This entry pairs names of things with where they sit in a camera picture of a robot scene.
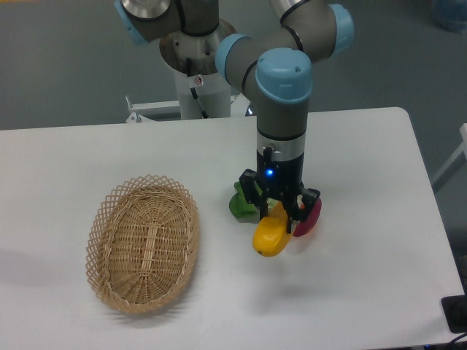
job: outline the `woven basket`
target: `woven basket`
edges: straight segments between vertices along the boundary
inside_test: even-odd
[[[179,182],[139,177],[106,197],[89,237],[86,274],[96,296],[119,311],[153,311],[193,272],[198,210]]]

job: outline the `yellow toy fruit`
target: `yellow toy fruit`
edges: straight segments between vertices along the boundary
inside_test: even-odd
[[[281,202],[261,219],[253,236],[253,248],[264,257],[278,255],[289,243],[291,234],[287,233],[287,212]]]

